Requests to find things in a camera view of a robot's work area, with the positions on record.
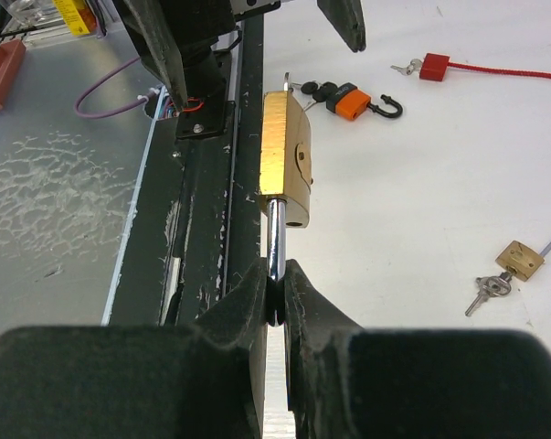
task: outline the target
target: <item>black cable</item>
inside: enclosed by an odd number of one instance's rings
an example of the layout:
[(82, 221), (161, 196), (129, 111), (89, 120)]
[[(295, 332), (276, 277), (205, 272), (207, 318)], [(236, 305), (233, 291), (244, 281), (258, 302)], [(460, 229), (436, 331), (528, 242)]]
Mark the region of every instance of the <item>black cable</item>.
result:
[(222, 50), (218, 50), (218, 52), (231, 52), (236, 46), (238, 46), (240, 44), (240, 42), (242, 41), (242, 29), (239, 26), (237, 26), (236, 30), (237, 30), (237, 37), (232, 42), (232, 44), (230, 46), (228, 46), (227, 48), (223, 48)]

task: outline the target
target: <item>padlock body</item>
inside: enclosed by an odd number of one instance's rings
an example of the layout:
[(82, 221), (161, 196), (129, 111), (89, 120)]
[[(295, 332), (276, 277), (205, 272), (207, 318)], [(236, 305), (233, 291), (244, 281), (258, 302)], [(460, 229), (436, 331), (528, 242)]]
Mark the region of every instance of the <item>padlock body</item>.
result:
[(302, 106), (290, 91), (267, 93), (260, 152), (261, 209), (284, 199), (288, 227), (307, 227), (312, 185), (312, 132)]

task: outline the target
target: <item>plastic container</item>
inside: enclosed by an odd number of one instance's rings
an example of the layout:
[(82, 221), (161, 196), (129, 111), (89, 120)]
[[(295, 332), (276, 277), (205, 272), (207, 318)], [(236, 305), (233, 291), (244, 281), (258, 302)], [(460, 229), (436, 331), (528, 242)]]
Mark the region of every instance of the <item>plastic container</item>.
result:
[(52, 0), (0, 0), (0, 5), (26, 27), (42, 25), (60, 17)]

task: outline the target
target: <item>red string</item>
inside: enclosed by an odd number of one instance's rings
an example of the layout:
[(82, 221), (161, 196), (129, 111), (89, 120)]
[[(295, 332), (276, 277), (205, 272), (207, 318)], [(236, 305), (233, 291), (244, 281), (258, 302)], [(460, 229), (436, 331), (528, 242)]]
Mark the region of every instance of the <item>red string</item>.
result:
[(482, 73), (492, 73), (494, 75), (525, 76), (529, 78), (544, 78), (546, 80), (551, 80), (551, 73), (547, 73), (545, 71), (491, 69), (489, 67), (470, 66), (468, 64), (458, 64), (457, 62), (448, 62), (448, 66), (453, 67), (455, 69), (480, 71)]

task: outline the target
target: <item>orange padlock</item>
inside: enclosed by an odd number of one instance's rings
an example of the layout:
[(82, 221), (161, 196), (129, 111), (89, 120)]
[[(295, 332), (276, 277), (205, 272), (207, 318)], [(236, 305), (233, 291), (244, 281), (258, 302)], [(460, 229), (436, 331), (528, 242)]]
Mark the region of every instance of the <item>orange padlock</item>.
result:
[(366, 111), (371, 97), (358, 90), (354, 84), (347, 82), (338, 87), (336, 93), (326, 100), (326, 108), (349, 121), (353, 121)]
[(395, 112), (386, 112), (378, 105), (371, 103), (371, 97), (358, 90), (354, 84), (347, 82), (338, 87), (338, 90), (326, 100), (326, 108), (349, 121), (353, 121), (368, 108), (387, 119), (397, 119), (403, 114), (403, 107), (399, 102), (393, 101), (390, 96), (381, 95), (381, 100), (396, 109)]

